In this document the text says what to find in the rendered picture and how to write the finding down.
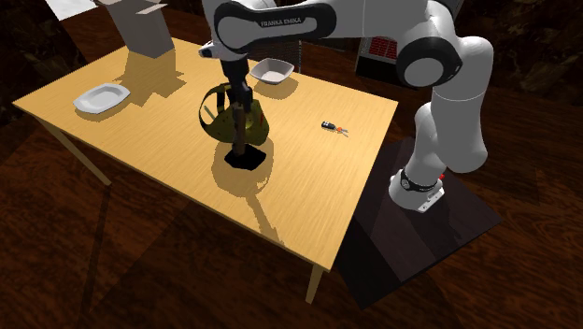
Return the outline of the light wooden table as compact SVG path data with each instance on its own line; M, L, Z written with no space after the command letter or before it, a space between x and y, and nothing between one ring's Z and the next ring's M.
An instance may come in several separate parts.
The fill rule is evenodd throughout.
M223 160L226 145L202 130L198 108L223 82L220 63L176 40L156 59L118 49L17 101L63 145L77 141L132 167L312 264L306 299L332 268L396 110L392 100L292 74L259 83L270 125L254 171ZM100 113L73 101L104 83L130 95ZM327 121L343 136L321 128Z

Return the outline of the dark robot stand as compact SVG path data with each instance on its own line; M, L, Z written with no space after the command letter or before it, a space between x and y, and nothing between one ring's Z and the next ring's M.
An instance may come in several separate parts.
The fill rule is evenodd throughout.
M334 265L365 309L489 231L502 218L445 173L445 195L424 213L398 207L390 176L414 146L407 137L383 146L366 181Z

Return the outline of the white square plate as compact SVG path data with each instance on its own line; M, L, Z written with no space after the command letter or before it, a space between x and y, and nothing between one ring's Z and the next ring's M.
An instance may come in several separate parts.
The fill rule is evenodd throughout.
M120 84L104 83L80 95L73 104L81 112L100 114L115 107L129 95L130 91Z

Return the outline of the white square bowl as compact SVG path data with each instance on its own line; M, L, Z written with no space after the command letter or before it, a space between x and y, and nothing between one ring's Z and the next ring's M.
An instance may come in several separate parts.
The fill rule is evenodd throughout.
M249 74L266 84L277 85L286 79L295 66L286 61L274 58L265 58L254 65Z

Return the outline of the black cabinet with red panel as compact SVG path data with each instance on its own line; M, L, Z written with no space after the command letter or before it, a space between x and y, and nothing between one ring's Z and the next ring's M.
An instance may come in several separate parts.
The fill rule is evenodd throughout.
M439 80L443 69L431 58L417 58L398 52L395 40L385 36L363 37L355 72L358 76L417 90Z

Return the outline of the black key fob with keys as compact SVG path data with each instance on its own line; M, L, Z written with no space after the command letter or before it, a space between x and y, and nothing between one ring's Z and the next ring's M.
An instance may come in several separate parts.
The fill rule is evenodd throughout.
M344 129L342 127L336 126L335 124L331 123L331 122L327 122L324 121L321 123L321 128L329 131L329 132L335 132L337 134L343 135L343 136L347 136L348 135L348 130Z

